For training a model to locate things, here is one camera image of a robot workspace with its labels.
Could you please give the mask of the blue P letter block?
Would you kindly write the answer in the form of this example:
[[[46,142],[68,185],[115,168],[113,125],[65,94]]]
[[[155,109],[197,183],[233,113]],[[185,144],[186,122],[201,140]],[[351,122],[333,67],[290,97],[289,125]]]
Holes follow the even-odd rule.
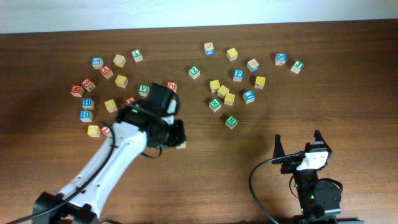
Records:
[[[235,69],[233,73],[233,80],[235,82],[242,82],[244,76],[244,70],[241,69]]]

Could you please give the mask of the yellow C letter block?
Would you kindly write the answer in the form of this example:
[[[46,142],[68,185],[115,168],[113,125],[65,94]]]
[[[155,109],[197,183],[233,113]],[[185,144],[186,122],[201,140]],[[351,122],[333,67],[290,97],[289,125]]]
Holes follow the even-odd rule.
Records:
[[[182,142],[180,145],[176,146],[175,148],[176,148],[176,149],[185,149],[186,146],[187,146],[187,142],[184,141],[184,142]]]

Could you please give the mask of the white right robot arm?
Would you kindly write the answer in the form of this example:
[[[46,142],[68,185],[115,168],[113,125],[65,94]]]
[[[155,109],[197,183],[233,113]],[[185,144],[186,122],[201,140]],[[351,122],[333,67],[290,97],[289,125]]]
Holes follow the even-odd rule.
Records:
[[[303,151],[286,155],[280,135],[276,134],[273,163],[280,164],[280,173],[291,174],[295,181],[302,214],[294,216],[293,223],[337,223],[343,185],[318,177],[318,172],[327,166],[332,150],[319,130],[314,132],[314,138]]]

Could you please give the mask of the green V letter block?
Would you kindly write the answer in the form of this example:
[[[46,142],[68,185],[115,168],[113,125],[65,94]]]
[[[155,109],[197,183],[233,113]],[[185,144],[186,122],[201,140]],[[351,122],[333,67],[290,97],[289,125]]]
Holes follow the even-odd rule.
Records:
[[[140,96],[147,97],[149,95],[149,92],[150,92],[149,85],[144,85],[144,84],[139,85],[138,93]]]

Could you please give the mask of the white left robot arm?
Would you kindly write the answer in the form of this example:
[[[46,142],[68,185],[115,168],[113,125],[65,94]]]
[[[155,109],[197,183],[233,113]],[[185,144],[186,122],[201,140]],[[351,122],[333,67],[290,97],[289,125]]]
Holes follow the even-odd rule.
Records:
[[[130,163],[147,147],[163,150],[186,141],[176,92],[153,83],[147,98],[118,111],[110,134],[81,172],[58,194],[42,193],[33,223],[97,223],[105,202]]]

